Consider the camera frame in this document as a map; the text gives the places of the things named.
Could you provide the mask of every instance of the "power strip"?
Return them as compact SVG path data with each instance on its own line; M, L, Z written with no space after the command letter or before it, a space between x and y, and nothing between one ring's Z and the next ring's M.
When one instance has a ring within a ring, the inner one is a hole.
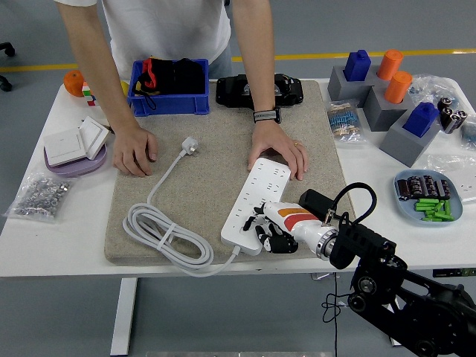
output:
M254 229L244 231L243 226L254 213L255 207L265 202L279 202L286 187L291 170L289 167L267 158L258 158L241 189L222 229L222 242L239 245L249 255L261 252L261 242Z

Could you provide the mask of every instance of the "plastic bag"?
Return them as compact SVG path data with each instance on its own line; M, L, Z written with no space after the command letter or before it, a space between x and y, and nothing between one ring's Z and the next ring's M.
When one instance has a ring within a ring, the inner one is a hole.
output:
M358 100L330 102L327 110L334 139L343 143L364 143L362 127L357 113Z
M20 187L4 216L55 222L60 207L76 180L77 178L63 178L49 172L32 173Z
M451 99L451 108L455 112L458 110L469 111L469 108L459 98L452 81L448 78L432 76L430 74L415 74L408 89L408 95L415 106L421 102L430 102L437 107L440 99L447 97Z
M461 147L476 150L476 117L468 116L461 127Z
M425 170L433 170L438 173L463 170L476 166L476 158L464 155L427 155Z

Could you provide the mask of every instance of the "capacitor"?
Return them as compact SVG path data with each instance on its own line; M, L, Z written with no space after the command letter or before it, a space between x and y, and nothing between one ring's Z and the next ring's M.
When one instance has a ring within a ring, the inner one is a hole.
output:
M438 199L449 199L449 185L446 180L438 180L437 183L437 190L438 190Z
M437 105L438 110L441 112L444 108L448 108L452 103L453 103L453 100L451 100L450 98L441 97Z
M430 175L424 175L423 176L423 181L425 182L425 197L428 197L429 199L435 199L438 197L437 189L434 184L434 180Z
M443 127L443 131L450 130L453 126L451 125L451 116L453 115L453 109L443 108L440 112L440 123Z
M455 129L458 128L461 122L461 117L458 114L451 114L449 117L451 119L451 128L448 127L447 129L449 129L448 134L451 134Z
M423 193L422 182L418 176L411 176L407 179L408 189L412 199L420 199L425 194Z
M398 180L396 182L396 186L400 201L407 201L409 198L411 198L410 188L408 187L407 180Z
M460 118L461 118L460 121L459 121L459 123L458 123L457 126L455 127L455 129L458 129L458 128L461 126L461 124L463 124L463 121L466 120L466 118L468 117L468 115L466 114L466 112L465 112L464 110L458 110L458 111L456 112L456 114L458 114L458 115L460 116Z

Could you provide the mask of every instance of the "red strap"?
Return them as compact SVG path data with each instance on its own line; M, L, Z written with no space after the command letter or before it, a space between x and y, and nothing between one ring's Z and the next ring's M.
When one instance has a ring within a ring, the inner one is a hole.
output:
M142 62L142 73L148 73L150 77L150 82L144 82L144 85L147 88L154 89L157 86L157 80L154 73L152 72L152 58L145 59Z

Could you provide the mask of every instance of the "orange ball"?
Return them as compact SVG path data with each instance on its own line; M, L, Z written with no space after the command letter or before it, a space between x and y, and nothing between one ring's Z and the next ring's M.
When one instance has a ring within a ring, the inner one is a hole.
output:
M79 70L74 69L73 71L69 71L65 74L62 82L65 84L65 88L69 94L74 95L75 97L84 97L84 77Z

